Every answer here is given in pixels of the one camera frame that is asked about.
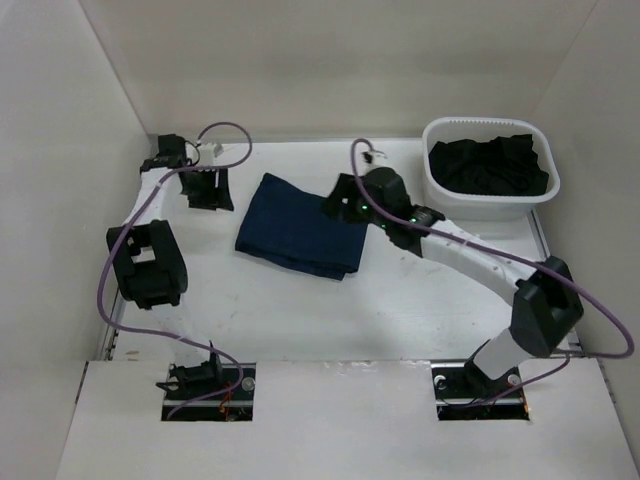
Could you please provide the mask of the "dark blue denim trousers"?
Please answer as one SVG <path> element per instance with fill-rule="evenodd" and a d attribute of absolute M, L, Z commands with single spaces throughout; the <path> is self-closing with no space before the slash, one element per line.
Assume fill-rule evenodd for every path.
<path fill-rule="evenodd" d="M 337 281 L 358 272 L 367 227 L 330 219 L 321 212 L 322 202 L 318 195 L 264 174 L 240 225 L 235 250 Z"/>

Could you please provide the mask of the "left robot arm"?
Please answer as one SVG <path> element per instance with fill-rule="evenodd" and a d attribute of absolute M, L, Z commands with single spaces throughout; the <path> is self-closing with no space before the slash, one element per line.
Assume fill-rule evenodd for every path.
<path fill-rule="evenodd" d="M 173 364 L 159 388 L 173 400 L 210 399 L 230 383 L 212 341 L 198 333 L 190 318 L 187 266 L 170 219 L 180 197 L 191 209 L 232 211 L 228 172 L 198 169 L 197 146 L 177 134 L 159 136 L 157 147 L 140 167 L 141 186 L 131 213 L 106 233 L 109 258 L 120 294 L 146 316 L 141 332 L 171 344 Z"/>

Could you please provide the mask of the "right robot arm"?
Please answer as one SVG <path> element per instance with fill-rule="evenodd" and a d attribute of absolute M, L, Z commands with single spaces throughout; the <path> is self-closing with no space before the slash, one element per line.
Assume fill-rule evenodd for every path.
<path fill-rule="evenodd" d="M 583 316 L 578 295 L 556 279 L 570 276 L 564 261 L 551 256 L 528 266 L 487 254 L 488 243 L 442 213 L 413 203 L 404 181 L 389 167 L 360 177 L 340 174 L 321 209 L 334 220 L 381 228 L 394 246 L 458 271 L 510 306 L 509 326 L 463 367 L 464 384 L 475 395 L 499 392 L 521 363 L 549 357 Z"/>

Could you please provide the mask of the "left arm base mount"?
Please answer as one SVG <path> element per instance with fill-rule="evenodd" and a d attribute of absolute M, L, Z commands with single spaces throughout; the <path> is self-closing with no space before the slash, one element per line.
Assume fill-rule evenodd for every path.
<path fill-rule="evenodd" d="M 199 366 L 171 365 L 163 391 L 162 421 L 248 422 L 253 419 L 256 364 L 242 364 L 243 378 L 230 364 L 209 360 Z"/>

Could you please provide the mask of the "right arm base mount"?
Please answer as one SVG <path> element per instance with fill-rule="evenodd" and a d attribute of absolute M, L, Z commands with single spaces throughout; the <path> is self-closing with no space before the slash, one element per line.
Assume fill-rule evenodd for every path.
<path fill-rule="evenodd" d="M 529 420 L 521 389 L 499 399 L 496 396 L 521 384 L 520 371 L 512 368 L 499 380 L 477 383 L 466 376 L 463 363 L 431 365 L 436 413 L 441 421 Z"/>

